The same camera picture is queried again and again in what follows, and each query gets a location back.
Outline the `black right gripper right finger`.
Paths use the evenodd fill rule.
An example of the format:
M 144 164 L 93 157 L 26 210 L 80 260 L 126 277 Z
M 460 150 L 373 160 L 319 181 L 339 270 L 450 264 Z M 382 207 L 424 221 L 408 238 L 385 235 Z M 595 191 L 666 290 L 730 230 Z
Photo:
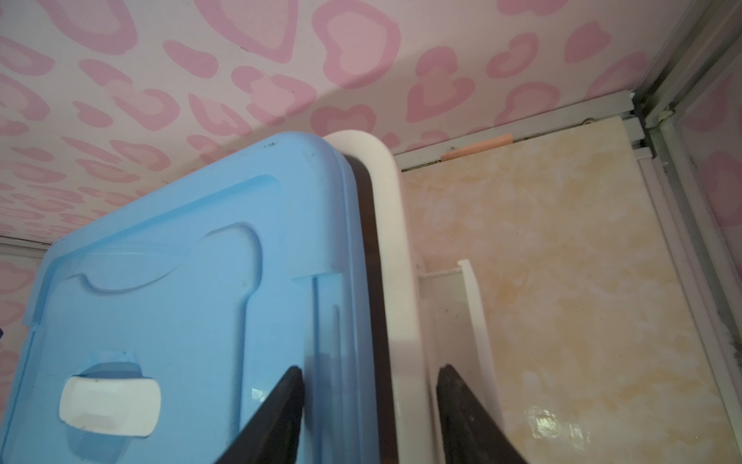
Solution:
M 527 464 L 452 365 L 436 386 L 447 464 Z

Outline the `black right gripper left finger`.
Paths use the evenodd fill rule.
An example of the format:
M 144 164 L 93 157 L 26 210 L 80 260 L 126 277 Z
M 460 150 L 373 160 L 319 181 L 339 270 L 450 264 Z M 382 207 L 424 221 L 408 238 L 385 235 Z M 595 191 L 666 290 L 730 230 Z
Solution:
M 305 383 L 289 367 L 218 464 L 292 464 L 298 459 Z

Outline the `blue plastic bin lid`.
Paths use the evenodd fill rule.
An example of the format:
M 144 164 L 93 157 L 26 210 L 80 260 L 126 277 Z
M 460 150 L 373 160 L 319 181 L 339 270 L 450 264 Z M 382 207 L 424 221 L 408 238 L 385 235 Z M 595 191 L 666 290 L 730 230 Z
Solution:
M 281 133 L 58 240 L 1 425 L 5 463 L 213 463 L 291 367 L 297 460 L 380 459 L 357 184 Z

